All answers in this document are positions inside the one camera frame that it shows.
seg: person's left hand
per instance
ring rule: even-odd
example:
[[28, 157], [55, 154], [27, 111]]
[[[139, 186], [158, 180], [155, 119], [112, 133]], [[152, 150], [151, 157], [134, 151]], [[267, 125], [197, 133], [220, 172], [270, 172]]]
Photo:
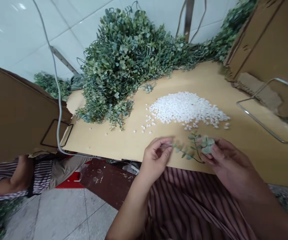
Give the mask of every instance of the person's left hand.
[[173, 138], [155, 138], [145, 149], [139, 176], [152, 185], [163, 173], [170, 158]]

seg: metal wire handle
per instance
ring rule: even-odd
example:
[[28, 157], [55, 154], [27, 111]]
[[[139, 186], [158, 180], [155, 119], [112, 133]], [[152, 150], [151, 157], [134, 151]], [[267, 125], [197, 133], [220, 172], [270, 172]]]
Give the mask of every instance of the metal wire handle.
[[248, 100], [252, 100], [255, 99], [255, 96], [260, 93], [266, 86], [268, 86], [268, 84], [270, 84], [272, 81], [279, 81], [283, 84], [288, 85], [288, 82], [285, 80], [282, 80], [280, 78], [273, 78], [270, 79], [267, 83], [263, 84], [258, 90], [257, 92], [254, 93], [254, 95], [251, 98], [247, 98], [245, 100], [241, 100], [236, 102], [236, 104], [245, 112], [247, 113], [249, 116], [251, 116], [252, 119], [254, 119], [259, 125], [261, 125], [267, 132], [269, 132], [271, 135], [274, 136], [274, 138], [276, 138], [278, 141], [280, 141], [281, 143], [288, 143], [288, 141], [284, 141], [283, 139], [281, 139], [276, 133], [274, 133], [272, 130], [270, 130], [268, 127], [266, 127], [261, 121], [259, 121], [254, 115], [252, 115], [250, 112], [248, 112], [243, 106], [240, 105], [241, 102], [245, 102]]

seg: striped shirt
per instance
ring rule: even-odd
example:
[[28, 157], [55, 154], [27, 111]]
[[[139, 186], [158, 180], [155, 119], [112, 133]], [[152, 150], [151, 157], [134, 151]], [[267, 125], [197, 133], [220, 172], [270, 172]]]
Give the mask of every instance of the striped shirt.
[[217, 176], [167, 167], [150, 188], [140, 239], [256, 240]]
[[[47, 189], [48, 185], [50, 184], [51, 171], [54, 159], [53, 156], [53, 154], [43, 154], [34, 158], [35, 168], [33, 194], [42, 193]], [[0, 163], [0, 180], [3, 178], [11, 178], [17, 167], [17, 163], [18, 158], [16, 158], [13, 162]], [[0, 201], [6, 199], [12, 200], [17, 197], [26, 196], [27, 194], [28, 189], [16, 193], [0, 195]]]

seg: wire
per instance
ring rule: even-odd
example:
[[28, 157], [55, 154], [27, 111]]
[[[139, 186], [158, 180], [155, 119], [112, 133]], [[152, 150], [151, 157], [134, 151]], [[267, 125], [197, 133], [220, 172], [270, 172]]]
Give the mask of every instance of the wire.
[[56, 70], [56, 63], [55, 63], [55, 58], [54, 58], [54, 54], [51, 50], [51, 44], [48, 40], [48, 36], [47, 36], [47, 33], [46, 33], [46, 29], [45, 29], [45, 24], [44, 24], [44, 20], [43, 20], [43, 17], [42, 17], [42, 14], [40, 12], [40, 9], [38, 8], [35, 0], [33, 0], [34, 4], [35, 4], [35, 7], [38, 11], [38, 14], [40, 15], [40, 19], [41, 19], [41, 22], [42, 22], [42, 26], [43, 26], [43, 30], [44, 30], [44, 34], [45, 34], [45, 38], [46, 38], [46, 41], [47, 41], [47, 44], [48, 44], [48, 48], [52, 54], [52, 58], [53, 58], [53, 64], [54, 64], [54, 71], [55, 71], [55, 81], [56, 81], [56, 85], [57, 85], [57, 89], [58, 89], [58, 106], [59, 106], [59, 110], [60, 110], [60, 113], [59, 113], [59, 116], [58, 116], [58, 124], [57, 124], [57, 130], [56, 130], [56, 141], [57, 141], [57, 147], [58, 147], [58, 150], [61, 152], [61, 153], [64, 153], [66, 155], [71, 155], [71, 156], [82, 156], [82, 157], [92, 157], [90, 155], [83, 155], [83, 154], [71, 154], [71, 153], [67, 153], [67, 152], [64, 152], [61, 148], [61, 144], [60, 144], [60, 125], [61, 125], [61, 119], [62, 119], [62, 101], [61, 101], [61, 89], [60, 89], [60, 85], [58, 83], [58, 80], [57, 80], [57, 70]]
[[184, 11], [184, 7], [185, 7], [185, 5], [186, 5], [186, 0], [184, 1], [183, 6], [181, 7], [181, 11], [180, 11], [180, 15], [179, 15], [179, 20], [178, 20], [177, 32], [176, 32], [176, 35], [175, 35], [176, 37], [177, 37], [178, 32], [179, 32], [181, 16], [182, 16], [182, 14], [183, 14], [183, 11]]
[[205, 16], [205, 13], [206, 13], [206, 9], [207, 9], [207, 0], [205, 0], [205, 10], [204, 10], [204, 13], [203, 13], [203, 16], [201, 17], [201, 20], [199, 22], [199, 25], [198, 25], [198, 28], [197, 28], [197, 31], [195, 32], [195, 34], [193, 35], [193, 37], [191, 38], [190, 42], [192, 42], [192, 40], [194, 39], [194, 37], [196, 36], [196, 34], [198, 33], [199, 29], [200, 29], [200, 26], [201, 26], [201, 23], [203, 22], [203, 19], [204, 19], [204, 16]]

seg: white tile wall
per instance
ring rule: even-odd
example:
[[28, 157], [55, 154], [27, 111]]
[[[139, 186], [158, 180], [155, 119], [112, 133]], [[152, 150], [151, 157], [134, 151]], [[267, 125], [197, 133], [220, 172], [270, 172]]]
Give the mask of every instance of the white tile wall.
[[[215, 36], [228, 10], [238, 0], [207, 0], [207, 11], [193, 43]], [[36, 0], [44, 18], [51, 45], [80, 72], [77, 57], [96, 40], [100, 17], [106, 8], [132, 5], [134, 0]], [[184, 0], [138, 0], [139, 8], [158, 27], [176, 34]], [[179, 34], [183, 34], [185, 11]], [[204, 0], [195, 0], [190, 38], [195, 33], [204, 11]], [[56, 59], [58, 76], [70, 78], [70, 71]], [[34, 74], [54, 74], [42, 24], [32, 0], [0, 0], [0, 67], [33, 81]]]

